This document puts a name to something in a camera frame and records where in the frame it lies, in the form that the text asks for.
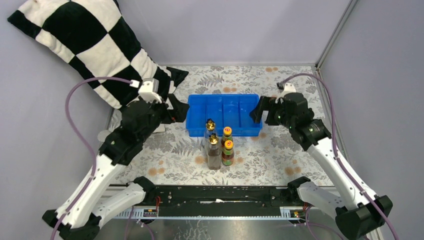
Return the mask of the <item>blue plastic divided bin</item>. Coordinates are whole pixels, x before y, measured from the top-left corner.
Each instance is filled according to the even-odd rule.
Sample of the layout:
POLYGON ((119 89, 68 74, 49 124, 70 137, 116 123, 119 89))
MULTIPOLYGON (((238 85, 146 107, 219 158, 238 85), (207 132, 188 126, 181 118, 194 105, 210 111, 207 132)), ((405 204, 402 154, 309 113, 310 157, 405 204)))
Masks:
POLYGON ((261 122, 255 123, 250 112, 259 103, 257 94, 191 94, 186 129, 190 137, 203 137, 206 122, 215 122, 216 132, 223 134, 225 127, 232 128, 235 137, 257 137, 262 130, 261 122))

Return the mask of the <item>yellow-cap sauce bottle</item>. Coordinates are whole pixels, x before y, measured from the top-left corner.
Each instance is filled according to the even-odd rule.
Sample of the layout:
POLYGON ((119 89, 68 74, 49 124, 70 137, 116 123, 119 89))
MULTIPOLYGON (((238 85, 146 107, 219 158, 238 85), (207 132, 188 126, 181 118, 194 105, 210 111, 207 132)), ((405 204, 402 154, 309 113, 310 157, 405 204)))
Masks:
POLYGON ((226 126, 223 128, 223 134, 221 137, 221 147, 224 148, 225 147, 225 142, 226 141, 233 141, 233 136, 232 136, 232 128, 229 126, 226 126))
POLYGON ((234 143, 226 140, 222 147, 221 161, 224 166, 231 166, 234 163, 234 143))

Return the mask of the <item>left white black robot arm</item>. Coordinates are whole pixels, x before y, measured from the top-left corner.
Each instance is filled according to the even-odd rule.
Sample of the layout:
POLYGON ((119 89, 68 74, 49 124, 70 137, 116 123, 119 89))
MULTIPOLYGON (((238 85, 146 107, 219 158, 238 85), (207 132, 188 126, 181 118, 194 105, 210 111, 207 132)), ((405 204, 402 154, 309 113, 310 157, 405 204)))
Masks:
POLYGON ((94 156, 91 170, 75 192, 57 209, 47 210, 42 219, 64 240, 93 240, 112 218, 136 204, 155 200, 156 186, 145 176, 135 178, 124 190, 101 201, 111 181, 143 149, 145 141, 161 124, 182 123, 189 104, 173 94, 166 102, 131 102, 121 112, 120 125, 114 129, 94 156))

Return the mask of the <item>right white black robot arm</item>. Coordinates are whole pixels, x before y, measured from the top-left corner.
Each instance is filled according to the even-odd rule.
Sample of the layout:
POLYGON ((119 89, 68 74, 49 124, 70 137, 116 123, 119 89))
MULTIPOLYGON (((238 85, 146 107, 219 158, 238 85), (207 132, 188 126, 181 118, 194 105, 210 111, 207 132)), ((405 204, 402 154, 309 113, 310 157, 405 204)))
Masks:
POLYGON ((267 111, 265 123, 284 126, 293 140, 312 156, 330 178, 338 195, 324 190, 307 177, 288 183, 287 201, 293 206, 303 202, 317 207, 335 220, 339 231, 349 240, 357 240, 387 223, 393 203, 386 195, 372 190, 339 153, 330 131, 308 107, 301 93, 283 97, 261 96, 250 112, 255 123, 267 111))

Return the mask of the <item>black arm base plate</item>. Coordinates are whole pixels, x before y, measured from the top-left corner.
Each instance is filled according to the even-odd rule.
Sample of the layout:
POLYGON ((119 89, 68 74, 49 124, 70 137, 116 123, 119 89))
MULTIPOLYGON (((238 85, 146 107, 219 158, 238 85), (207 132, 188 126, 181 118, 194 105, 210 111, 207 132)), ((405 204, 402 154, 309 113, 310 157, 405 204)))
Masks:
POLYGON ((158 185, 139 207, 160 217, 276 217, 281 207, 303 210, 306 204, 288 187, 158 185))

